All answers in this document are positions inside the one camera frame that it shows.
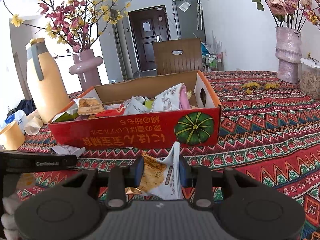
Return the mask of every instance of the table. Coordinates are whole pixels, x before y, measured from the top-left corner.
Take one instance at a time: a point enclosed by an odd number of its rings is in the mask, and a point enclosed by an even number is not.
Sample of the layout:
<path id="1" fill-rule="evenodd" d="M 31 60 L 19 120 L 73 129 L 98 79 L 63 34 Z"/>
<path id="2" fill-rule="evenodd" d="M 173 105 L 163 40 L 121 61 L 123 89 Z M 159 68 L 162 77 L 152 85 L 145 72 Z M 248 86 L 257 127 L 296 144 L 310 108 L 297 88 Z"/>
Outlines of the table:
<path id="1" fill-rule="evenodd" d="M 183 148 L 181 154 L 192 165 L 219 171 L 226 167 L 255 178 L 294 198 L 306 212 L 300 239 L 307 238 L 320 224 L 320 103 L 299 90 L 299 85 L 282 82 L 276 72 L 211 72 L 205 76 L 223 106 L 219 142 L 215 146 Z M 247 94 L 241 85 L 257 82 L 262 87 Z M 280 89 L 266 90 L 268 82 Z M 51 152 L 56 144 L 47 126 L 36 136 L 27 136 L 20 150 Z M 153 157 L 165 157 L 169 149 L 146 150 Z M 121 163 L 130 164 L 143 150 L 106 149 L 86 151 L 77 168 L 109 171 Z M 22 199 L 72 176 L 76 171 L 36 173 L 37 185 L 21 190 Z M 193 189 L 183 189 L 191 198 Z M 106 188 L 99 196 L 106 197 Z M 220 188 L 213 188 L 215 200 L 222 200 Z M 128 200 L 143 199 L 128 196 Z"/>

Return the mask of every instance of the brown chair back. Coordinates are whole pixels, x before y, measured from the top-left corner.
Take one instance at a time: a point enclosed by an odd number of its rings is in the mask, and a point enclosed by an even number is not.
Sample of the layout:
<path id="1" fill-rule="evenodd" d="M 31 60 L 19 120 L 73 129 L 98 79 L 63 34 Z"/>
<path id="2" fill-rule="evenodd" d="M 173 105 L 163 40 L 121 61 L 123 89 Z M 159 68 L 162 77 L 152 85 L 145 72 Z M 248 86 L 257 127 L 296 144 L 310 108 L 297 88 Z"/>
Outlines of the brown chair back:
<path id="1" fill-rule="evenodd" d="M 155 42 L 153 51 L 158 75 L 202 70 L 200 39 Z"/>

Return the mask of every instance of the green pumpkin illustration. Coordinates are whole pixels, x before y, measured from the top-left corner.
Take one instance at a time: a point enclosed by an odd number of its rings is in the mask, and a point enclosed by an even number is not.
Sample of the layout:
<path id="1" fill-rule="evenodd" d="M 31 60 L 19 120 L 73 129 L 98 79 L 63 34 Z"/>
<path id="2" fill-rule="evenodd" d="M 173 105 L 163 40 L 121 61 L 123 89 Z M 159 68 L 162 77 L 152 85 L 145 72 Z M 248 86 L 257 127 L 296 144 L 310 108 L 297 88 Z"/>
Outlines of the green pumpkin illustration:
<path id="1" fill-rule="evenodd" d="M 201 112 L 193 112 L 180 118 L 174 127 L 179 142 L 190 146 L 206 142 L 213 134 L 213 118 Z"/>

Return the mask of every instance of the thermos handle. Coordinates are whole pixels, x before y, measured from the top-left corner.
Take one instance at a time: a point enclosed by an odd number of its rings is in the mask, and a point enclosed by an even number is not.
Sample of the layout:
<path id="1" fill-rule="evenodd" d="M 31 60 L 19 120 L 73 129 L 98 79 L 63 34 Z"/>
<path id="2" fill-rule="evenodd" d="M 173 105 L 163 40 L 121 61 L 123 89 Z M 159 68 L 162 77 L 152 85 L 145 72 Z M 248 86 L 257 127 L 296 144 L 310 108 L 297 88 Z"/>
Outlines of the thermos handle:
<path id="1" fill-rule="evenodd" d="M 39 56 L 37 52 L 37 43 L 31 43 L 31 55 L 32 55 L 32 60 L 33 60 L 33 65 L 35 66 L 36 69 L 36 74 L 38 76 L 39 81 L 44 80 L 43 72 L 40 66 L 39 62 Z"/>

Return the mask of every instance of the ribbed gray surface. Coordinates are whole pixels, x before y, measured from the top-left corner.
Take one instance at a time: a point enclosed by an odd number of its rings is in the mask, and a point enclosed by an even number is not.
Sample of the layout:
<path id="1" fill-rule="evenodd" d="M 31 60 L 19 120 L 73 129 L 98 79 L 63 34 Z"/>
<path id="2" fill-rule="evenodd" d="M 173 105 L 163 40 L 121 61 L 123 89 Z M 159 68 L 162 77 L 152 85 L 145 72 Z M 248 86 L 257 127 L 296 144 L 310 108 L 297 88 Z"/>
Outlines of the ribbed gray surface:
<path id="1" fill-rule="evenodd" d="M 187 201 L 133 201 L 124 211 L 110 212 L 84 240 L 236 240 L 209 212 Z"/>

